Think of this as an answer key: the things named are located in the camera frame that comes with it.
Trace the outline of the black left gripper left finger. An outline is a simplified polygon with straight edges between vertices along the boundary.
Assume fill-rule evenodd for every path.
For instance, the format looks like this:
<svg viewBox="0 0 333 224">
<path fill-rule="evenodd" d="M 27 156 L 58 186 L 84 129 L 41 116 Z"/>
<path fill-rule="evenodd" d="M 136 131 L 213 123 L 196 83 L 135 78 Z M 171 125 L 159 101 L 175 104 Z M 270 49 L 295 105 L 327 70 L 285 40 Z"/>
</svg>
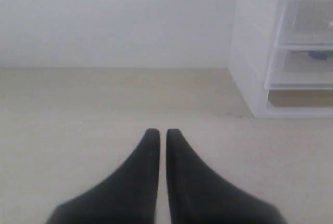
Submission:
<svg viewBox="0 0 333 224">
<path fill-rule="evenodd" d="M 159 168 L 160 132 L 147 129 L 116 171 L 56 207 L 47 223 L 154 223 Z"/>
</svg>

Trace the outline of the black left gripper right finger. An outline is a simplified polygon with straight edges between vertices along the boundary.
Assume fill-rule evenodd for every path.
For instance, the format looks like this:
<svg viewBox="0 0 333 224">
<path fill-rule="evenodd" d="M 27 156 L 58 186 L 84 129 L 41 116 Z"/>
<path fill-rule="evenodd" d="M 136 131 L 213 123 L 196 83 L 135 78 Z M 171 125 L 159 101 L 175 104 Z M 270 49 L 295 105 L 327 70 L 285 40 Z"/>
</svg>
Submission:
<svg viewBox="0 0 333 224">
<path fill-rule="evenodd" d="M 283 223 L 279 210 L 213 171 L 179 129 L 166 133 L 166 182 L 172 223 Z"/>
</svg>

